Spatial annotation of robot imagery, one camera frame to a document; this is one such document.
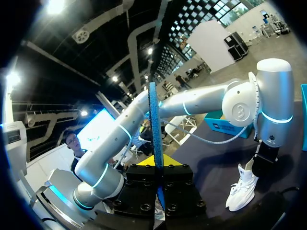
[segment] white robotic arm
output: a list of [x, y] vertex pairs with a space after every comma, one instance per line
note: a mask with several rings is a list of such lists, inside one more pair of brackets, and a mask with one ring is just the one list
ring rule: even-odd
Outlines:
[[[271, 58], [258, 62], [257, 70], [257, 77], [250, 80], [233, 79], [171, 96], [162, 102], [160, 116], [203, 114], [222, 109], [232, 125], [244, 127], [258, 116], [257, 106], [261, 102], [260, 137], [269, 148], [278, 148], [286, 138], [293, 113], [291, 66], [284, 60]], [[73, 194], [80, 207], [91, 208], [101, 199], [116, 196], [121, 191], [123, 177], [109, 167], [107, 161], [132, 138], [148, 111], [148, 92], [143, 91], [116, 119], [108, 137], [80, 159], [75, 172], [84, 182]]]

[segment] blue box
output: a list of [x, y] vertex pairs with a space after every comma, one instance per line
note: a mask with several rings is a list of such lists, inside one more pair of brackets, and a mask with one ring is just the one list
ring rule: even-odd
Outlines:
[[[237, 135], [242, 130], [242, 127], [233, 126], [227, 120], [220, 119], [222, 115], [223, 112], [221, 110], [210, 112], [205, 116], [204, 120], [213, 131], [226, 133], [233, 136]], [[239, 137], [248, 138], [252, 129], [253, 124], [250, 124]]]
[[302, 96], [303, 96], [303, 115], [304, 115], [304, 142], [303, 142], [303, 151], [307, 151], [307, 84], [301, 85]]

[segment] floor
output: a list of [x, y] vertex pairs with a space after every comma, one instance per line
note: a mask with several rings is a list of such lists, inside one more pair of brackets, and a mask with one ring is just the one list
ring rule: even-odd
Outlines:
[[[295, 101], [301, 101], [301, 84], [307, 83], [307, 62], [302, 47], [293, 33], [255, 42], [249, 47], [249, 54], [242, 60], [210, 75], [205, 72], [200, 73], [198, 78], [189, 82], [189, 85], [196, 88], [219, 84], [233, 78], [248, 79], [248, 72], [252, 71], [256, 74], [257, 62], [266, 58], [281, 58], [291, 64], [295, 82]], [[204, 114], [194, 116], [196, 125], [199, 125], [203, 118]], [[174, 132], [174, 135], [177, 133], [180, 135], [178, 139], [183, 138], [181, 131]], [[171, 138], [166, 137], [165, 141], [169, 142]], [[179, 145], [173, 141], [168, 147], [164, 146], [164, 154], [171, 156], [178, 147]], [[145, 158], [146, 156], [140, 156], [135, 163]]]

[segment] glasses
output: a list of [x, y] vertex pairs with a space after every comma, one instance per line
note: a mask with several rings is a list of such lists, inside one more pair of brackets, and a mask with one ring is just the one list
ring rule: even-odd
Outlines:
[[78, 140], [77, 136], [74, 136], [73, 139], [67, 142], [67, 144], [70, 145], [72, 142], [76, 142], [77, 140]]

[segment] glowing screen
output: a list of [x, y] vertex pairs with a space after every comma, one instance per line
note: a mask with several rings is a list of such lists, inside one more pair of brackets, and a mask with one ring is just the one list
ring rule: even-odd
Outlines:
[[89, 150], [104, 141], [114, 128], [115, 120], [106, 109], [101, 110], [77, 135], [81, 148]]

